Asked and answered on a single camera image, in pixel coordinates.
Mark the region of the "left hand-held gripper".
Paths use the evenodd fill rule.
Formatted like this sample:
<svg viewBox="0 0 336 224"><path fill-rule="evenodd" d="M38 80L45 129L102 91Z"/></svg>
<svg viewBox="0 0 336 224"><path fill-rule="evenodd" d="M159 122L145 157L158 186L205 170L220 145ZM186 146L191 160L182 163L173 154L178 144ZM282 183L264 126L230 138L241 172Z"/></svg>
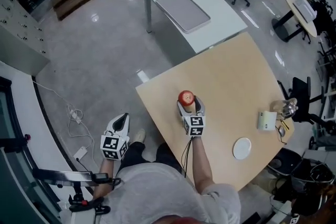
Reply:
<svg viewBox="0 0 336 224"><path fill-rule="evenodd" d="M114 117L107 126L107 134L101 136L100 149L105 159L121 161L128 150L130 116L122 113Z"/></svg>

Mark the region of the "red apple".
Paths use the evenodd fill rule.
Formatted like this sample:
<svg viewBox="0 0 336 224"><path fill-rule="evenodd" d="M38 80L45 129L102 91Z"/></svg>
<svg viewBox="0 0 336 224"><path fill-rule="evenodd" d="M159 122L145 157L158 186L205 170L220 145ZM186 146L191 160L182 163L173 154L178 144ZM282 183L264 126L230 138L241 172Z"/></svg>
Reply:
<svg viewBox="0 0 336 224"><path fill-rule="evenodd" d="M195 95L189 90L183 90L178 95L178 102L184 106L190 106L194 103Z"/></svg>

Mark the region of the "small white plate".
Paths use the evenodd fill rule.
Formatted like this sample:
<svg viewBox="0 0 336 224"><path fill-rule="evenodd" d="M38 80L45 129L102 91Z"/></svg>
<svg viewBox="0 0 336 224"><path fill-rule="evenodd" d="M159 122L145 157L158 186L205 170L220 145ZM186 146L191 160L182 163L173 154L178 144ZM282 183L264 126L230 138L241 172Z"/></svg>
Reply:
<svg viewBox="0 0 336 224"><path fill-rule="evenodd" d="M246 159L251 152L251 141L247 137L239 138L233 146L233 156L237 160Z"/></svg>

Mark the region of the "person's right forearm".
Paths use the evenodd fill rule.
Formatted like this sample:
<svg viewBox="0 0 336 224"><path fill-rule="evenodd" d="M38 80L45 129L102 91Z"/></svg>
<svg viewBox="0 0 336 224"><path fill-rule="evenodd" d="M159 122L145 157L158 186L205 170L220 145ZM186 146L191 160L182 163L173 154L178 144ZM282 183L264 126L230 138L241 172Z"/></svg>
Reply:
<svg viewBox="0 0 336 224"><path fill-rule="evenodd" d="M201 137L192 139L192 169L194 185L199 194L214 184L213 174Z"/></svg>

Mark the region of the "person's left forearm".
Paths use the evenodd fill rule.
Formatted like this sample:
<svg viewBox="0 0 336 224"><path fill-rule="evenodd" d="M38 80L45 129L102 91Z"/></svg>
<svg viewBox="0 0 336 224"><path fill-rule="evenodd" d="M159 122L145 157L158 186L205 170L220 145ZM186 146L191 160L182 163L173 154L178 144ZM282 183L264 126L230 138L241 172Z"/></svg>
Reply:
<svg viewBox="0 0 336 224"><path fill-rule="evenodd" d="M114 160L104 159L101 164L99 172L103 174L107 174L110 178L112 178L113 170L114 170ZM109 184L101 184L99 186L96 186L93 192L93 199L105 197L112 190L113 190L113 187Z"/></svg>

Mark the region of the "person's left shoe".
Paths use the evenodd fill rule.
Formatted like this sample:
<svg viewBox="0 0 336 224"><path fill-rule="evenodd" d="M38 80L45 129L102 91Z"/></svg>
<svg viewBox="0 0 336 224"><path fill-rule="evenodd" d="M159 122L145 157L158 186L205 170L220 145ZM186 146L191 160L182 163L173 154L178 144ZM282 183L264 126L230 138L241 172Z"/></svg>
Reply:
<svg viewBox="0 0 336 224"><path fill-rule="evenodd" d="M134 136L133 138L133 143L144 143L145 141L145 138L146 138L146 131L144 129L140 129L136 135Z"/></svg>

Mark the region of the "person's dark trousers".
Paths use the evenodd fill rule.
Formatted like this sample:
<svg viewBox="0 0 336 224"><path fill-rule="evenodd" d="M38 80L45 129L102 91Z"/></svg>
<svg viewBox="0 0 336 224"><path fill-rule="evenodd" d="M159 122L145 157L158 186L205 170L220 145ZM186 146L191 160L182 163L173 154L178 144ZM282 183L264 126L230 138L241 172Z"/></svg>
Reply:
<svg viewBox="0 0 336 224"><path fill-rule="evenodd" d="M142 142L132 143L129 146L127 152L125 153L123 160L121 161L118 172L123 168L129 166L149 163L149 161L147 161L142 157L144 149L145 149L144 143ZM172 153L167 143L163 143L158 147L156 151L156 159L152 163L165 164L167 166L176 169L180 174L182 173L182 167L175 158L174 154Z"/></svg>

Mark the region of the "white power adapter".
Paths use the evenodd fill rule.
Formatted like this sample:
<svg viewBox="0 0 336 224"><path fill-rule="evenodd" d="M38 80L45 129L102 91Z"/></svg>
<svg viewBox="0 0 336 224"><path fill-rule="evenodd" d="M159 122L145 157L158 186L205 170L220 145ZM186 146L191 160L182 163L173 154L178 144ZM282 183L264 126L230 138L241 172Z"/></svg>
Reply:
<svg viewBox="0 0 336 224"><path fill-rule="evenodd" d="M77 152L73 155L73 158L76 161L80 161L86 154L87 154L88 150L85 146L80 147Z"/></svg>

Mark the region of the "white paper sheet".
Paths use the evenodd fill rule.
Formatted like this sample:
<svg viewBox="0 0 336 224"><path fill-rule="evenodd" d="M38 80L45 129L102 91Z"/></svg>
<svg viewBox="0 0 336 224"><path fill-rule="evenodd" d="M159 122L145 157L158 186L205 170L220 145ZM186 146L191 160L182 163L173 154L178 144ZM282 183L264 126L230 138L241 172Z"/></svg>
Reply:
<svg viewBox="0 0 336 224"><path fill-rule="evenodd" d="M150 80L150 78L147 76L147 74L143 70L139 70L136 74L142 83L146 83Z"/></svg>

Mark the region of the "person's grey shirt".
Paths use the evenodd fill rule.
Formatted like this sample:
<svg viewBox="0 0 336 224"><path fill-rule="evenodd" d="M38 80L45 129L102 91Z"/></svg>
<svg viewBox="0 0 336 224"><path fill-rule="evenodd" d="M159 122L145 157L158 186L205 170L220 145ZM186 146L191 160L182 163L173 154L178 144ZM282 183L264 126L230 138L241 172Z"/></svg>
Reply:
<svg viewBox="0 0 336 224"><path fill-rule="evenodd" d="M174 168L143 163L118 172L122 182L106 197L111 211L100 224L152 224L165 216L192 217L211 224L239 224L238 192L211 184L198 193Z"/></svg>

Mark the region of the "shiny silver kettle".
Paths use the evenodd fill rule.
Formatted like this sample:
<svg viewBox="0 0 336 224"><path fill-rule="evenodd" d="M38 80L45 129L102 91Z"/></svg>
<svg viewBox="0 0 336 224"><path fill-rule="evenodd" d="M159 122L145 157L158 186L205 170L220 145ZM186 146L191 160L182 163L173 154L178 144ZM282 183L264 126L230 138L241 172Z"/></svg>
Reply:
<svg viewBox="0 0 336 224"><path fill-rule="evenodd" d="M276 100L270 105L270 111L276 112L278 121L291 118L298 110L297 99L291 98L289 100Z"/></svg>

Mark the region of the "white desk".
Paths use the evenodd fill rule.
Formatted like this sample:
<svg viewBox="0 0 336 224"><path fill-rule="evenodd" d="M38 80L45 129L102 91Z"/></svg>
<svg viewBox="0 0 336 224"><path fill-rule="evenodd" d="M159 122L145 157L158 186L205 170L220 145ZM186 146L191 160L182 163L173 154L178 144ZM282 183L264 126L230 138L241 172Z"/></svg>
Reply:
<svg viewBox="0 0 336 224"><path fill-rule="evenodd" d="M155 4L158 7L155 1L156 0L144 0L146 30L148 33L152 31L151 5ZM186 34L182 32L171 19L169 20L178 29L196 54L234 37L247 28L245 22L231 8L231 6L225 2L225 0L193 1L211 17L211 22L209 24Z"/></svg>

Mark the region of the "grey rectangular tray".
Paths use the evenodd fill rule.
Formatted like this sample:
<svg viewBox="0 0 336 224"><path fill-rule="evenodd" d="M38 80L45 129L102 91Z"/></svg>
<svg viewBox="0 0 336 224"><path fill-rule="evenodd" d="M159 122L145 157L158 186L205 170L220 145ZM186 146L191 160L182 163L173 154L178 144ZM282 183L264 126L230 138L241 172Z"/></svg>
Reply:
<svg viewBox="0 0 336 224"><path fill-rule="evenodd" d="M211 17L193 0L156 0L155 2L168 18L186 34L211 22Z"/></svg>

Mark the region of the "grey drawer cabinet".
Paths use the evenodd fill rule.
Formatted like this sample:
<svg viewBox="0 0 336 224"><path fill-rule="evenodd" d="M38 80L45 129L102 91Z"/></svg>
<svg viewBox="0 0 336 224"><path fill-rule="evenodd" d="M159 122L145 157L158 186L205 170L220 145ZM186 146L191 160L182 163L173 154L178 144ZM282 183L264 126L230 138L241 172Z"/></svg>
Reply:
<svg viewBox="0 0 336 224"><path fill-rule="evenodd" d="M17 0L0 0L0 61L31 76L50 62L44 29Z"/></svg>

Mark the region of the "black device on clamp mount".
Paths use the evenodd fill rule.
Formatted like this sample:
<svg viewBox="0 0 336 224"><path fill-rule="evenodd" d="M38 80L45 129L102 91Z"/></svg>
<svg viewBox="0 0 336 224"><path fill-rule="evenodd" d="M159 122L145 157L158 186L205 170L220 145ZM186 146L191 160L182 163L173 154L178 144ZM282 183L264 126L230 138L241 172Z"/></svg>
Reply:
<svg viewBox="0 0 336 224"><path fill-rule="evenodd" d="M74 216L82 215L85 212L91 213L93 217L106 215L111 211L109 206L104 206L104 198L100 197L92 201L84 199L81 188L109 184L115 187L121 183L119 178L110 178L107 174L91 171L85 172L61 172L55 170L46 170L33 168L33 177L41 182L55 185L58 188L64 186L72 187L75 191L74 196L69 196L69 210Z"/></svg>

